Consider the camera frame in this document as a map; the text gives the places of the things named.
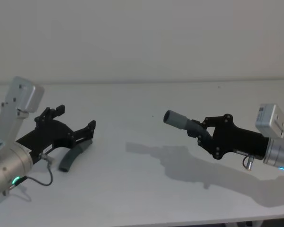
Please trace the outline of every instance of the cable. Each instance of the cable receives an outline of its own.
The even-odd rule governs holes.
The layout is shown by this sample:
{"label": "cable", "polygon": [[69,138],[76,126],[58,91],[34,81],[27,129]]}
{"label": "cable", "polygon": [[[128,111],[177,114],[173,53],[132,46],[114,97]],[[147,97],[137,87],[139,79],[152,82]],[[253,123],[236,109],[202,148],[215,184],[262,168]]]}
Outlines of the cable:
{"label": "cable", "polygon": [[53,183],[53,173],[51,171],[51,166],[52,166],[52,160],[51,160],[51,157],[47,156],[47,155],[41,155],[41,159],[45,160],[47,162],[47,169],[48,169],[48,172],[51,176],[51,181],[49,183],[43,183],[31,176],[27,176],[27,179],[30,179],[30,180],[33,180],[35,181],[36,183],[42,185],[42,186],[49,186]]}
{"label": "cable", "polygon": [[245,156],[244,158],[243,158],[243,161],[242,161],[242,165],[244,166],[244,168],[247,168],[247,166],[245,165],[245,160],[248,158],[248,156]]}

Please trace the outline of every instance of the white table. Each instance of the white table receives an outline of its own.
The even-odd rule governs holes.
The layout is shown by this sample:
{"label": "white table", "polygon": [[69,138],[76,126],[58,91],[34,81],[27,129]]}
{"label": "white table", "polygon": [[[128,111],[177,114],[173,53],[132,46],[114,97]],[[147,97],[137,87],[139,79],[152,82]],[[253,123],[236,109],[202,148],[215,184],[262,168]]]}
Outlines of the white table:
{"label": "white table", "polygon": [[[0,86],[0,103],[7,86]],[[25,181],[0,195],[0,227],[167,227],[284,217],[284,171],[242,156],[214,160],[185,131],[162,122],[168,110],[202,121],[234,115],[256,131],[260,103],[284,111],[284,81],[46,85],[38,109],[19,137],[34,128],[47,106],[65,104],[59,120],[77,130],[95,119],[94,144],[69,173],[57,171],[63,148],[51,153],[54,182]],[[49,181],[44,162],[31,176]]]}

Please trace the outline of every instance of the green led light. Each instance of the green led light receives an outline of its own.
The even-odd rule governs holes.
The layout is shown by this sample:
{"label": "green led light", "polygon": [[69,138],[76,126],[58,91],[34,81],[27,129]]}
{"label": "green led light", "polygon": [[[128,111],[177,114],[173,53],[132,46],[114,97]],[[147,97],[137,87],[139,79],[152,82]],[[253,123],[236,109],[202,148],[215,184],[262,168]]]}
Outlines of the green led light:
{"label": "green led light", "polygon": [[19,176],[16,176],[15,179],[13,180],[12,184],[15,184],[17,182],[17,180],[19,180],[20,177]]}

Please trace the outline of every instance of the white wall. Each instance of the white wall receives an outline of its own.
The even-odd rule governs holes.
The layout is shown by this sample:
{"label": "white wall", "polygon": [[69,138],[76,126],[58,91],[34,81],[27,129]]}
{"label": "white wall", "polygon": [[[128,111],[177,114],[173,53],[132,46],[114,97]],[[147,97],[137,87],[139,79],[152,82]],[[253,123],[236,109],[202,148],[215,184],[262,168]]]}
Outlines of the white wall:
{"label": "white wall", "polygon": [[284,78],[284,0],[0,0],[0,82]]}

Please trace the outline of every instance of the black cable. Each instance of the black cable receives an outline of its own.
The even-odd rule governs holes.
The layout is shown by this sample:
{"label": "black cable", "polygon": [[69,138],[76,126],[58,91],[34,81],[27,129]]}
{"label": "black cable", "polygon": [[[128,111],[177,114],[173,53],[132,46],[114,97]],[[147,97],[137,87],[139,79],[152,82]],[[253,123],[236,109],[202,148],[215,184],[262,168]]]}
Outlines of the black cable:
{"label": "black cable", "polygon": [[248,158],[248,156],[245,156],[244,158],[243,158],[243,161],[242,161],[242,164],[243,164],[243,166],[244,166],[244,168],[246,168],[247,169],[247,166],[245,165],[245,160]]}
{"label": "black cable", "polygon": [[49,183],[43,183],[43,182],[38,181],[37,179],[32,178],[30,176],[27,176],[27,179],[33,180],[33,181],[35,181],[36,183],[38,183],[38,184],[40,184],[42,186],[49,186],[49,185],[51,185],[53,183],[53,173],[51,171],[51,165],[49,163],[47,164],[47,169],[48,169],[48,172],[49,172],[49,174],[51,176],[51,181]]}

